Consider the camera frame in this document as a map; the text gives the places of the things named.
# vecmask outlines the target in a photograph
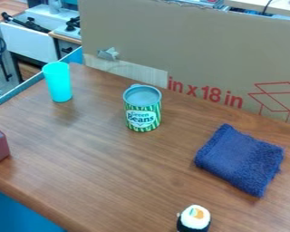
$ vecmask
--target cardboard box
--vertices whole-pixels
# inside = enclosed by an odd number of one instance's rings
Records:
[[[173,91],[290,122],[290,21],[154,0],[80,9],[87,57],[115,47],[168,71]]]

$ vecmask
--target plastic cup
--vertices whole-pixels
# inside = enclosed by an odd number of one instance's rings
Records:
[[[54,102],[67,102],[72,98],[69,64],[48,63],[43,67],[43,75]]]

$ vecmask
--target blue cloth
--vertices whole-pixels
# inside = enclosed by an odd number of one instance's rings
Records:
[[[284,150],[223,124],[196,155],[198,167],[255,197],[279,171]]]

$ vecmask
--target tin can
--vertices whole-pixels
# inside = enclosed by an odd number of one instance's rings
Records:
[[[133,84],[123,93],[127,127],[137,132],[153,131],[161,122],[161,92],[152,86]]]

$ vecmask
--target sushi toy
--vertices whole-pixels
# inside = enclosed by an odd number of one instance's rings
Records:
[[[208,232],[210,213],[206,208],[193,205],[178,214],[178,232]]]

